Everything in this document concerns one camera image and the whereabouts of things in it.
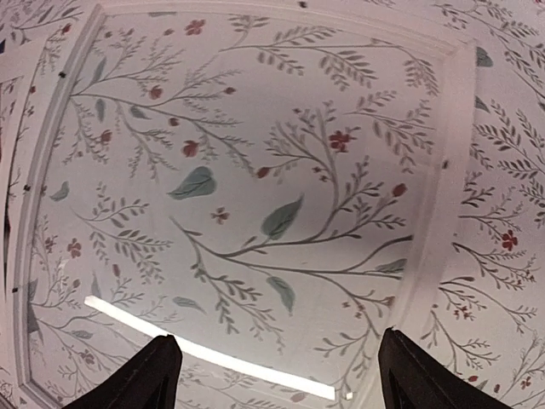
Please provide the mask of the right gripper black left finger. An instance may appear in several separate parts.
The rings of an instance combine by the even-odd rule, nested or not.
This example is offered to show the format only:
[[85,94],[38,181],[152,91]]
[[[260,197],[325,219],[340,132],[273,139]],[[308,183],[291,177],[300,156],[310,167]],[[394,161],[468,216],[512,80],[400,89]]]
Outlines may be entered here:
[[68,409],[173,409],[183,355],[175,337],[157,336]]

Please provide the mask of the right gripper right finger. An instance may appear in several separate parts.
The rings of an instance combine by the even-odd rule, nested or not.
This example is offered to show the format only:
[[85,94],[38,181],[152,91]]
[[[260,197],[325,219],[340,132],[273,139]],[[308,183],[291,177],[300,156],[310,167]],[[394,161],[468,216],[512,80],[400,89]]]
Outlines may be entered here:
[[378,353],[387,409],[501,409],[507,405],[445,369],[402,331],[384,331]]

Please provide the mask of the white picture frame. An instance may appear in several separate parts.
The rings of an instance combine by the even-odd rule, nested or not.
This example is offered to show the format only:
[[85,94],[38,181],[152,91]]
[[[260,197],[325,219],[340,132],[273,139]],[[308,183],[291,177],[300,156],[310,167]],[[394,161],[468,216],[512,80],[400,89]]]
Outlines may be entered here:
[[14,388],[89,392],[179,340],[179,408],[382,403],[456,227],[475,43],[352,1],[46,9],[13,126]]

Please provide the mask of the white mat with clear sheet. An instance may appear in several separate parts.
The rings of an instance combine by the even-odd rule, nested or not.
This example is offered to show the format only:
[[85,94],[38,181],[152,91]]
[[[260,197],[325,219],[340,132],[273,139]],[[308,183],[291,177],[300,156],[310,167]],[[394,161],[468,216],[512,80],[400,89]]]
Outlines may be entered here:
[[41,37],[1,54],[1,278],[6,261],[6,206],[18,120],[45,43],[46,37]]

